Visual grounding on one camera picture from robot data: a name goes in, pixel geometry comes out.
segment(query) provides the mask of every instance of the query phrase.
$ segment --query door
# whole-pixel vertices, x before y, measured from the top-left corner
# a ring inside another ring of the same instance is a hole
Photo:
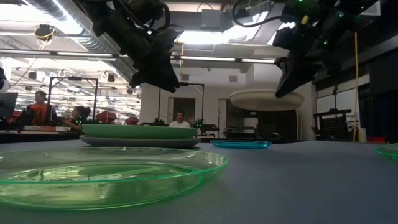
[[[224,131],[226,127],[226,99],[218,100],[218,138],[226,138]]]
[[[183,111],[185,114],[185,121],[194,124],[195,123],[195,105],[196,99],[194,98],[174,98],[173,99],[173,121],[177,117],[177,113]]]

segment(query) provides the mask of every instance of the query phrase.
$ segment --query clear green plate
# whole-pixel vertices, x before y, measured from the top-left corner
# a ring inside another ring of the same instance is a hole
[[[388,144],[375,148],[375,153],[393,162],[398,162],[398,144]]]
[[[183,195],[228,160],[182,149],[83,147],[0,154],[0,204],[55,210],[141,205]]]
[[[84,124],[83,130],[89,137],[124,139],[187,139],[197,134],[193,128],[113,124]]]

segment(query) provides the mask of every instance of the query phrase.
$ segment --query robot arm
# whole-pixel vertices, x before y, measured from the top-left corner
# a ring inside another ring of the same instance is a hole
[[[179,33],[170,28],[170,11],[159,0],[79,0],[86,15],[93,22],[97,36],[105,32],[120,46],[120,54],[127,54],[138,72],[130,85],[155,85],[175,92],[180,87],[170,63],[170,49]],[[164,26],[154,29],[155,20],[165,14]]]
[[[313,80],[322,67],[330,75],[341,70],[341,62],[331,51],[347,31],[356,32],[365,24],[358,16],[378,0],[271,0],[284,3],[281,16],[243,27],[253,27],[280,19],[295,22],[293,29],[278,30],[273,45],[289,50],[287,57],[278,58],[275,64],[283,71],[278,90],[280,98]],[[241,0],[237,0],[235,9]]]

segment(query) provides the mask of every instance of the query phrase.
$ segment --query white shirt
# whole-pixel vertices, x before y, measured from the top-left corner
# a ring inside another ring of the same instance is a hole
[[[191,125],[186,122],[186,121],[182,121],[182,123],[178,123],[177,121],[173,121],[171,122],[171,124],[169,124],[169,127],[172,128],[191,128]]]

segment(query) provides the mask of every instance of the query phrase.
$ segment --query blue plate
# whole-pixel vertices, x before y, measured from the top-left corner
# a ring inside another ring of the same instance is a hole
[[[210,143],[225,149],[268,149],[272,144],[266,141],[210,141]]]

